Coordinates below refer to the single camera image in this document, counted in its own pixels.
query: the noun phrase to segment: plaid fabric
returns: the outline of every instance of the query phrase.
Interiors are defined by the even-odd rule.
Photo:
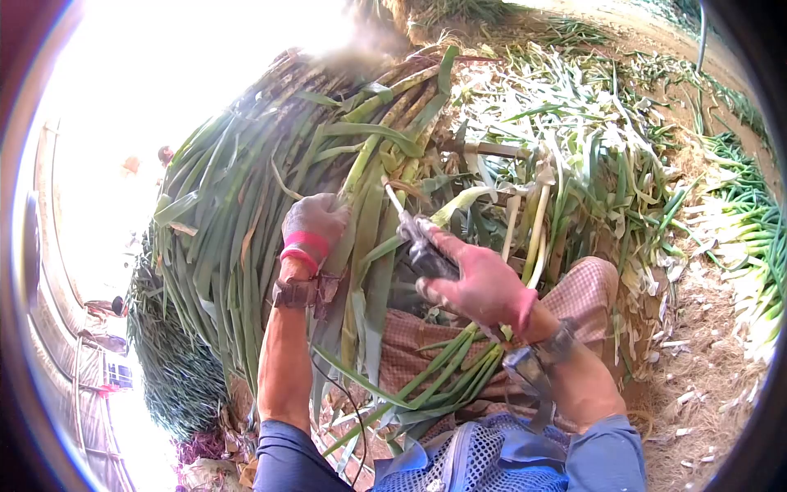
[[[609,311],[617,290],[618,272],[615,266],[597,257],[585,257],[572,266],[542,301],[555,316],[573,317],[577,320],[577,340],[590,344],[604,338],[610,325]],[[380,387],[389,393],[397,393],[426,369],[442,350],[419,352],[418,348],[454,338],[460,331],[461,328],[428,324],[409,313],[389,309],[386,314],[386,330],[382,337]],[[474,343],[467,357],[473,357],[486,344],[486,340]],[[426,388],[430,382],[427,380],[416,393]],[[499,400],[506,394],[511,399],[516,399],[515,409],[519,415],[532,415],[532,411],[527,408],[528,402],[523,400],[523,391],[508,383],[508,377],[502,369],[492,376],[486,388],[478,395],[478,401],[464,410],[475,410],[477,416],[506,410],[505,403],[485,401],[487,398]],[[574,428],[573,424],[566,420],[556,419],[556,422],[566,431]],[[448,430],[453,425],[455,416],[450,415],[444,417],[435,427]]]

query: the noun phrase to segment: forearm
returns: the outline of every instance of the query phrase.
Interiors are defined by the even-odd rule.
[[[548,338],[560,321],[540,302],[530,314],[530,334]],[[626,403],[604,362],[581,342],[574,341],[568,359],[549,369],[549,381],[560,415],[577,424],[584,434],[594,423],[612,415],[626,415]]]
[[[286,258],[282,262],[281,280],[308,277],[299,261]],[[311,387],[305,309],[274,308],[265,328],[257,374],[260,420],[280,420],[308,434]]]

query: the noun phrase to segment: hand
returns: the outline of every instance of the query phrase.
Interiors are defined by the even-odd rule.
[[[418,279],[416,289],[425,299],[482,326],[510,324],[517,338],[528,343],[548,338],[548,330],[556,329],[558,319],[541,305],[536,290],[526,288],[499,254],[467,244],[422,217],[416,223],[460,270],[458,281]],[[538,315],[537,327],[530,322],[531,310]]]
[[[314,276],[342,237],[349,217],[349,207],[339,206],[338,197],[332,193],[320,193],[295,202],[282,223],[282,261],[297,259],[306,266],[309,275]]]

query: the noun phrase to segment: metal pole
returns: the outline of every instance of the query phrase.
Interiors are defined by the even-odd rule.
[[[696,71],[702,69],[702,60],[705,58],[705,35],[708,33],[708,20],[705,18],[705,7],[700,2],[700,52],[696,56]]]

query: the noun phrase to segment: person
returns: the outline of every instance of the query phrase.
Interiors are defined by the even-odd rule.
[[[87,313],[97,317],[112,316],[122,318],[126,316],[127,306],[121,296],[116,296],[112,301],[85,301]]]
[[[295,203],[282,225],[279,290],[292,291],[288,284],[313,278],[348,221],[349,210],[333,194]],[[416,288],[427,300],[479,325],[510,324],[528,344],[563,334],[565,320],[552,315],[497,253],[468,245],[428,220],[418,224],[460,268],[458,281],[419,279]],[[297,297],[274,294],[265,330],[253,489],[350,490],[309,437],[312,368],[305,309],[293,301]],[[570,438],[553,426],[535,435],[527,419],[510,414],[484,417],[416,443],[393,460],[376,461],[373,490],[645,490],[640,436],[609,371],[582,343],[561,340],[567,340],[562,356],[546,373],[557,412],[576,424]]]
[[[165,145],[158,150],[158,160],[161,162],[161,170],[158,173],[158,177],[156,178],[156,186],[161,186],[161,183],[164,181],[164,173],[167,170],[167,166],[169,166],[169,162],[172,160],[172,157],[175,155],[172,152],[172,149],[169,148],[169,145]]]

